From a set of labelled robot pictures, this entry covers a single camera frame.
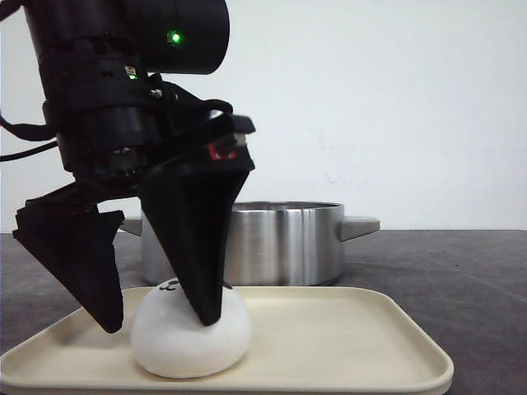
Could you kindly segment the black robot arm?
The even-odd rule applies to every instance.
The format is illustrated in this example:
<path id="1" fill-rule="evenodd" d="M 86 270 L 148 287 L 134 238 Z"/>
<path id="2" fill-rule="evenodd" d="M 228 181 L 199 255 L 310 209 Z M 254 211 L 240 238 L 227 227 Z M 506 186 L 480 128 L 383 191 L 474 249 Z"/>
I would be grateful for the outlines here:
<path id="1" fill-rule="evenodd" d="M 114 257 L 121 211 L 139 198 L 199 321 L 222 311 L 233 203 L 254 163 L 250 118 L 166 73 L 218 69 L 230 37 L 223 1 L 4 1 L 23 10 L 44 90 L 42 125 L 4 122 L 39 151 L 58 148 L 71 184 L 28 200 L 14 238 L 109 333 L 124 319 Z"/>

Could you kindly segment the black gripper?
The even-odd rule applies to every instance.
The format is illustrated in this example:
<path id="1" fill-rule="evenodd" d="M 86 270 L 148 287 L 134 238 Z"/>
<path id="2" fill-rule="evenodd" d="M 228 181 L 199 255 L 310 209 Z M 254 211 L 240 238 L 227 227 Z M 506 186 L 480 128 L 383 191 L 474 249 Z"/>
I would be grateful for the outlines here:
<path id="1" fill-rule="evenodd" d="M 254 168 L 250 118 L 202 100 L 160 75 L 42 80 L 45 123 L 29 126 L 57 146 L 74 180 L 29 199 L 25 214 L 92 213 L 137 197 L 199 321 L 222 315 L 226 239 L 233 203 Z"/>

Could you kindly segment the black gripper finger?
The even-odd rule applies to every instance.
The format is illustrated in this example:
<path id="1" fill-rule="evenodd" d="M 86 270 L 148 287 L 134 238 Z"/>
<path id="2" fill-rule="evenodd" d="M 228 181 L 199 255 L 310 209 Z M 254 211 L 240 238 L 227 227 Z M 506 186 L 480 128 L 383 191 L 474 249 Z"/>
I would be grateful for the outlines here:
<path id="1" fill-rule="evenodd" d="M 107 332 L 123 325 L 124 305 L 114 255 L 121 211 L 65 214 L 25 207 L 13 236 Z"/>

